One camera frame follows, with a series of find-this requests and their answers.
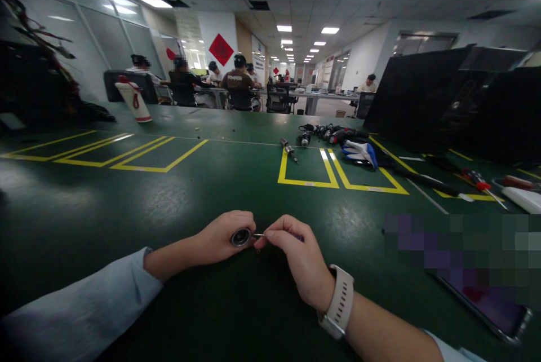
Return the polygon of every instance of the green workbench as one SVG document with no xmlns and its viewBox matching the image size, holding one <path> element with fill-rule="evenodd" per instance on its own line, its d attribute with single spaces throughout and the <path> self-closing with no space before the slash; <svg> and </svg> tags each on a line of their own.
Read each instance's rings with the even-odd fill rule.
<svg viewBox="0 0 541 362">
<path fill-rule="evenodd" d="M 492 361 L 539 356 L 537 316 L 523 345 L 509 347 L 434 277 L 385 252 L 386 214 L 442 217 L 442 208 L 451 214 L 502 214 L 497 203 L 468 203 L 425 187 L 422 194 L 392 172 L 347 163 L 339 147 L 317 138 L 308 148 L 296 148 L 297 166 L 278 144 L 286 138 L 296 145 L 298 127 L 307 122 L 358 127 L 361 121 L 151 106 L 154 121 L 139 124 L 124 104 L 103 105 L 117 122 L 0 140 L 0 260 L 8 288 L 3 314 L 144 246 L 188 237 L 219 214 L 240 209 L 254 213 L 259 232 L 286 213 L 308 223 L 327 263 L 350 272 L 360 293 L 454 347 Z M 372 138 L 395 156 L 412 156 L 378 135 Z M 460 167 L 469 162 L 458 155 L 453 160 Z M 426 163 L 407 165 L 478 194 Z M 488 179 L 502 171 L 493 164 L 476 168 Z M 299 298 L 285 256 L 267 247 L 173 278 L 100 360 L 181 358 L 356 356 L 318 326 L 316 313 Z"/>
</svg>

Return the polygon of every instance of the red diamond sign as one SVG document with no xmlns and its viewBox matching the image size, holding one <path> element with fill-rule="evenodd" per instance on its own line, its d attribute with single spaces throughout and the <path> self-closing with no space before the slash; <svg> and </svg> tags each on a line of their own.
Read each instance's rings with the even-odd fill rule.
<svg viewBox="0 0 541 362">
<path fill-rule="evenodd" d="M 216 60 L 222 66 L 225 66 L 231 55 L 233 55 L 233 49 L 231 49 L 231 47 L 220 34 L 218 34 L 216 38 L 214 38 L 212 44 L 210 45 L 209 52 L 211 52 L 216 57 Z"/>
</svg>

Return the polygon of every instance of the red decoration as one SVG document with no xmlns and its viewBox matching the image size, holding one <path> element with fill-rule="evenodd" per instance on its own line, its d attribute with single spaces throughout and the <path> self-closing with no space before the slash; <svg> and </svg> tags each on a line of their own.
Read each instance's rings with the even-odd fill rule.
<svg viewBox="0 0 541 362">
<path fill-rule="evenodd" d="M 170 60 L 173 60 L 175 58 L 175 53 L 171 49 L 167 48 L 165 52 L 167 53 L 167 57 Z"/>
<path fill-rule="evenodd" d="M 212 44 L 210 45 L 209 52 L 214 55 L 216 60 L 222 66 L 225 66 L 231 55 L 233 55 L 233 49 L 231 49 L 229 44 L 220 34 L 214 38 Z"/>
</svg>

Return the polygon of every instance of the smartphone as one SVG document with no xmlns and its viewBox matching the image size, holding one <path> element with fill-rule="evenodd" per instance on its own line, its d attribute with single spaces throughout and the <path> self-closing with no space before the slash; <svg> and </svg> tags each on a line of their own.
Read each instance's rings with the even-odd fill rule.
<svg viewBox="0 0 541 362">
<path fill-rule="evenodd" d="M 526 326 L 533 317 L 528 307 L 491 296 L 459 282 L 452 282 L 441 277 L 438 277 L 438 280 L 503 341 L 520 345 Z"/>
</svg>

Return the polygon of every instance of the blue and white glove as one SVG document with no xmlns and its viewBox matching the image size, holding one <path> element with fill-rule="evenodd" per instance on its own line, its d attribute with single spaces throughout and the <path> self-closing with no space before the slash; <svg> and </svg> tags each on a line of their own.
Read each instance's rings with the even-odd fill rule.
<svg viewBox="0 0 541 362">
<path fill-rule="evenodd" d="M 376 159 L 376 153 L 372 145 L 369 143 L 360 144 L 347 140 L 342 147 L 342 152 L 345 153 L 345 158 L 352 161 L 367 161 L 373 168 L 378 168 L 378 161 Z"/>
</svg>

